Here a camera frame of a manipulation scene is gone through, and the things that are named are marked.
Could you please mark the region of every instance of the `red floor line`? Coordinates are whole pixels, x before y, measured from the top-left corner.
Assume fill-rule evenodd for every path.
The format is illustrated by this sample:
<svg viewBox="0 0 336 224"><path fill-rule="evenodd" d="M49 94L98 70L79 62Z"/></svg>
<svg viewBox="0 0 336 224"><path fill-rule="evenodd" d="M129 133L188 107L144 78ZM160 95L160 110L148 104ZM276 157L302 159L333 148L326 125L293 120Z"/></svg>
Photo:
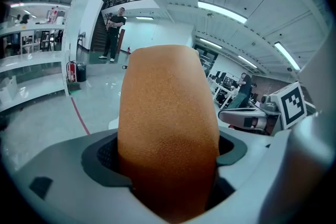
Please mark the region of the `red floor line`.
<svg viewBox="0 0 336 224"><path fill-rule="evenodd" d="M73 107L74 107L75 110L76 110L76 113L77 113L77 116L78 116L78 118L79 118L80 123L82 124L84 130L86 131L86 134L89 135L90 132L89 132L89 130L86 128L86 125L85 125L85 123L84 123L82 117L80 116L79 111L78 111L78 109L77 109L77 107L76 107L76 104L75 104L75 102L74 102L74 99L73 99L72 97L71 97L71 100L72 100Z"/></svg>

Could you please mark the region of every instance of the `black trash bin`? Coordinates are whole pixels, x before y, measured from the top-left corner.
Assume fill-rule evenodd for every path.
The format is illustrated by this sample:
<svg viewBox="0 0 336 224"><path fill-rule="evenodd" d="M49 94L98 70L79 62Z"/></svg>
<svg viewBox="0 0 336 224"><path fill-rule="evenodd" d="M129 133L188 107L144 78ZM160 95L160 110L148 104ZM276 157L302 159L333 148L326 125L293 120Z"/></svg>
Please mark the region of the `black trash bin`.
<svg viewBox="0 0 336 224"><path fill-rule="evenodd" d="M77 75L78 82L86 81L86 64L85 63L76 64L76 75Z"/></svg>

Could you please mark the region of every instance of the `brick wall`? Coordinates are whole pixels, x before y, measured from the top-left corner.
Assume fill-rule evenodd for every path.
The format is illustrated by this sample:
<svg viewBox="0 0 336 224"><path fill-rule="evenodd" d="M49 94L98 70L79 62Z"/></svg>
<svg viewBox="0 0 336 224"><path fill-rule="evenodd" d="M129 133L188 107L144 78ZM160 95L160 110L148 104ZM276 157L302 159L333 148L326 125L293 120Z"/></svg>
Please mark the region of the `brick wall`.
<svg viewBox="0 0 336 224"><path fill-rule="evenodd" d="M271 94L276 92L277 90L282 89L283 87L287 86L288 82L284 82L281 80L275 80L275 79L269 79L269 78L264 78L264 77L258 77L258 76L252 76L252 81L257 83L257 88L254 88L252 90L253 93L257 93L258 97L257 100L260 102L261 98L263 97L263 95L265 94ZM302 87L302 92L304 95L304 100L313 104L308 91L305 87Z"/></svg>

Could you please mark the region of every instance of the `fire extinguisher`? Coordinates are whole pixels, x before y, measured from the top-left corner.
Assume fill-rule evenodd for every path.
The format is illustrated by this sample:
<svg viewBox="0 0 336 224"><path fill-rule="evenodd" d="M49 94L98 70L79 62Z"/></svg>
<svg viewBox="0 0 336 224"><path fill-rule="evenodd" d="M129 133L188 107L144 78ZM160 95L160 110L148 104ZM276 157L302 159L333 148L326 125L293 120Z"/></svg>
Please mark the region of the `fire extinguisher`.
<svg viewBox="0 0 336 224"><path fill-rule="evenodd" d="M67 76L69 82L76 82L76 64L73 61L67 63Z"/></svg>

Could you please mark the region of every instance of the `ceiling light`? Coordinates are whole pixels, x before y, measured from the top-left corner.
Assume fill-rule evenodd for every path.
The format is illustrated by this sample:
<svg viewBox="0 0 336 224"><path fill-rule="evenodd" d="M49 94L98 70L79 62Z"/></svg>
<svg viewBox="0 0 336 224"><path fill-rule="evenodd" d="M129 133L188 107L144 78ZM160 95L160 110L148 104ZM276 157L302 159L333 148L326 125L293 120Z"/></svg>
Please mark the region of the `ceiling light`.
<svg viewBox="0 0 336 224"><path fill-rule="evenodd" d="M140 20L153 20L152 17L138 17L138 16L137 16L137 19L140 19Z"/></svg>
<svg viewBox="0 0 336 224"><path fill-rule="evenodd" d="M205 39L203 39L203 38L200 38L200 41L203 41L203 42L205 42L205 43L208 43L208 44L210 44L210 45L212 45L212 46L215 46L215 47L217 47L217 48L219 48L219 49L222 48L220 45L214 44L214 43L212 43L212 42L210 42L210 41L207 41L207 40L205 40Z"/></svg>
<svg viewBox="0 0 336 224"><path fill-rule="evenodd" d="M208 10L212 10L213 12L217 12L217 13L220 13L220 14L223 14L227 17L230 17L234 20L237 20L238 22L244 24L246 21L247 21L247 18L237 14L237 13L234 13L232 12L231 10L228 10L228 9L225 9L225 8L222 8L222 7L218 7L216 5L213 5L213 4L209 4L209 3L206 3L206 2L202 2L202 1L198 1L198 7L199 8L204 8L204 9L208 9Z"/></svg>
<svg viewBox="0 0 336 224"><path fill-rule="evenodd" d="M285 48L282 46L282 44L280 42L276 42L274 44L274 46L280 50L280 52L282 53L283 56L286 57L286 59L290 62L290 64L294 67L295 70L300 71L300 67L298 66L298 64L294 61L294 59L292 58L292 56L285 50Z"/></svg>
<svg viewBox="0 0 336 224"><path fill-rule="evenodd" d="M239 57L241 60L247 62L250 66L252 66L252 67L254 67L254 68L257 68L253 63L251 63L250 61L246 60L244 57L242 57L242 56L240 56L240 55L238 55L238 57Z"/></svg>
<svg viewBox="0 0 336 224"><path fill-rule="evenodd" d="M24 4L23 3L16 3L16 4L11 4L10 5L11 8L21 7L21 6L24 6Z"/></svg>

